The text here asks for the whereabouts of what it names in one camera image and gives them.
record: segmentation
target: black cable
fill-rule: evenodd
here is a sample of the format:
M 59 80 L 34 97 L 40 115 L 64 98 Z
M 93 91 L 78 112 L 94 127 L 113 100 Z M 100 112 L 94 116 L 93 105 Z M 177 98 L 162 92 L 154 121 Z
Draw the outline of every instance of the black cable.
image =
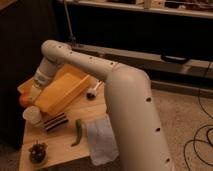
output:
M 189 167 L 189 164 L 188 164 L 188 161 L 187 161 L 187 158 L 186 158 L 186 147 L 187 147 L 187 145 L 188 145 L 189 143 L 193 143 L 194 152 L 195 152 L 196 156 L 199 158 L 199 160 L 202 161 L 203 163 L 205 163 L 206 165 L 208 165 L 208 166 L 210 166 L 210 167 L 213 167 L 213 163 L 210 163 L 210 162 L 208 162 L 208 161 L 205 161 L 205 160 L 199 155 L 199 153 L 197 152 L 196 146 L 195 146 L 196 142 L 201 142 L 201 143 L 208 144 L 209 146 L 212 147 L 212 144 L 209 143 L 209 142 L 211 142 L 210 139 L 209 139 L 208 141 L 196 139 L 198 133 L 199 133 L 203 128 L 206 128 L 206 127 L 212 127 L 212 128 L 209 128 L 209 129 L 207 130 L 208 133 L 210 132 L 209 130 L 213 130 L 213 125 L 204 125 L 204 126 L 200 127 L 199 129 L 197 129 L 197 131 L 196 131 L 196 133 L 195 133 L 195 135 L 194 135 L 194 138 L 193 138 L 192 140 L 187 141 L 187 142 L 185 143 L 185 145 L 184 145 L 184 149 L 183 149 L 184 161 L 185 161 L 186 166 L 187 166 L 187 168 L 188 168 L 189 171 L 191 171 L 191 168 Z
M 209 71 L 209 68 L 210 68 L 210 66 L 211 66 L 211 63 L 212 63 L 212 62 L 209 62 L 209 65 L 208 65 L 207 68 L 205 69 L 204 74 L 203 74 L 203 78 L 206 77 L 206 74 L 207 74 L 208 71 Z M 202 103 L 201 103 L 201 98 L 200 98 L 201 90 L 202 90 L 202 89 L 201 89 L 201 86 L 200 86 L 199 89 L 198 89 L 198 95 L 197 95 L 197 97 L 198 97 L 198 103 L 199 103 L 201 109 L 203 110 L 203 112 L 204 112 L 207 116 L 209 116 L 211 119 L 213 119 L 213 116 L 212 116 L 211 114 L 209 114 L 209 113 L 206 111 L 206 109 L 203 107 L 203 105 L 202 105 Z
M 213 142 L 211 141 L 211 139 L 209 137 L 210 131 L 213 131 L 213 128 L 210 128 L 210 129 L 207 130 L 207 132 L 206 132 L 206 138 L 208 140 L 208 143 L 213 147 Z
M 207 73 L 208 73 L 208 71 L 209 71 L 209 68 L 210 68 L 210 66 L 211 66 L 211 63 L 212 63 L 212 62 L 210 61 L 208 67 L 205 69 L 204 74 L 203 74 L 203 78 L 206 77 L 206 75 L 207 75 Z M 198 89 L 198 95 L 197 95 L 199 105 L 200 105 L 201 109 L 203 110 L 203 112 L 204 112 L 209 118 L 213 119 L 213 116 L 212 116 L 210 113 L 208 113 L 208 112 L 206 111 L 206 109 L 203 107 L 203 105 L 202 105 L 202 103 L 201 103 L 200 94 L 201 94 L 201 86 L 200 86 L 199 89 Z M 200 139 L 196 139 L 198 133 L 200 132 L 200 130 L 202 130 L 203 128 L 206 128 L 206 127 L 212 127 L 212 128 L 209 128 L 209 129 L 206 131 L 206 138 L 207 138 L 207 141 L 200 140 Z M 205 163 L 206 165 L 208 165 L 208 166 L 210 166 L 210 167 L 213 167 L 213 163 L 210 163 L 210 162 L 204 160 L 204 159 L 199 155 L 199 153 L 197 152 L 197 149 L 196 149 L 196 145 L 195 145 L 196 142 L 201 142 L 201 143 L 205 143 L 205 144 L 208 144 L 209 146 L 213 147 L 213 142 L 211 141 L 211 139 L 210 139 L 210 137 L 209 137 L 209 134 L 210 134 L 211 131 L 213 131 L 213 125 L 204 125 L 204 126 L 202 126 L 202 127 L 200 127 L 200 128 L 197 129 L 197 131 L 195 132 L 194 138 L 193 138 L 192 140 L 189 140 L 189 141 L 187 141 L 187 142 L 185 143 L 185 145 L 184 145 L 184 150 L 183 150 L 183 153 L 184 153 L 184 161 L 185 161 L 186 166 L 187 166 L 187 168 L 188 168 L 189 171 L 191 171 L 191 168 L 189 167 L 188 161 L 187 161 L 187 159 L 186 159 L 186 147 L 187 147 L 187 145 L 190 144 L 190 143 L 193 143 L 193 149 L 194 149 L 194 152 L 195 152 L 196 156 L 198 157 L 198 159 L 199 159 L 200 161 L 202 161 L 203 163 Z

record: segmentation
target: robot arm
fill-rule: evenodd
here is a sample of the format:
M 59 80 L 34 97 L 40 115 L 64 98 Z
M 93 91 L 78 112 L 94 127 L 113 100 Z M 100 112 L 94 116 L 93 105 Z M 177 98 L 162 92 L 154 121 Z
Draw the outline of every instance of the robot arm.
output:
M 54 40 L 43 43 L 42 53 L 44 58 L 34 77 L 35 82 L 41 87 L 46 87 L 53 80 L 56 72 L 64 63 L 80 68 L 101 81 L 105 81 L 115 67 L 123 65 L 74 52 L 69 45 Z
M 67 44 L 52 40 L 42 45 L 42 53 L 35 87 L 47 86 L 64 63 L 105 82 L 106 106 L 125 171 L 174 170 L 144 71 L 74 52 Z

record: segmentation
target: speckled floor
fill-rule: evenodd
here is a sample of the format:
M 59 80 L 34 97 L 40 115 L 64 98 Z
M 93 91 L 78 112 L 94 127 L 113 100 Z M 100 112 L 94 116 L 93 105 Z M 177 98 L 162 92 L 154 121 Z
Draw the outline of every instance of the speckled floor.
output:
M 183 157 L 184 144 L 193 138 L 199 127 L 206 124 L 213 124 L 213 120 L 202 111 L 198 99 L 195 96 L 175 94 L 159 90 L 153 90 L 153 96 L 175 162 L 176 171 L 187 171 Z M 213 116 L 213 100 L 202 98 L 201 101 L 205 109 Z M 205 132 L 206 129 L 201 131 L 198 134 L 198 138 L 206 140 Z M 210 139 L 213 141 L 213 133 L 210 133 Z M 213 148 L 199 142 L 196 147 L 200 156 L 213 164 Z M 14 151 L 7 145 L 0 143 L 0 171 L 17 171 L 19 156 L 19 151 Z M 192 144 L 189 144 L 186 148 L 186 158 L 191 171 L 213 170 L 212 167 L 209 167 L 198 160 Z M 90 159 L 85 158 L 44 170 L 119 171 L 121 170 L 121 167 L 119 159 L 105 166 L 94 167 L 92 166 Z

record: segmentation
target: white cloth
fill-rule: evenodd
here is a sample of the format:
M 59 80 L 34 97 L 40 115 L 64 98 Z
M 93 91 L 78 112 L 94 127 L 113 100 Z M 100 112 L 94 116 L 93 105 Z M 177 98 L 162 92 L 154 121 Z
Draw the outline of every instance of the white cloth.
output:
M 119 153 L 109 117 L 87 122 L 86 127 L 92 163 L 98 166 L 114 161 Z

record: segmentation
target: orange plastic container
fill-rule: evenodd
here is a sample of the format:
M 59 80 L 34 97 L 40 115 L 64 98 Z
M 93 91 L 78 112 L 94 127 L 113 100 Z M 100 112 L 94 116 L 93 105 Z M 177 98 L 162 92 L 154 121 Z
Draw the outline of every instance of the orange plastic container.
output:
M 20 93 L 29 92 L 33 78 L 18 87 Z M 55 116 L 83 90 L 90 85 L 90 76 L 81 70 L 64 65 L 55 76 L 54 81 L 47 86 L 34 102 L 42 112 Z

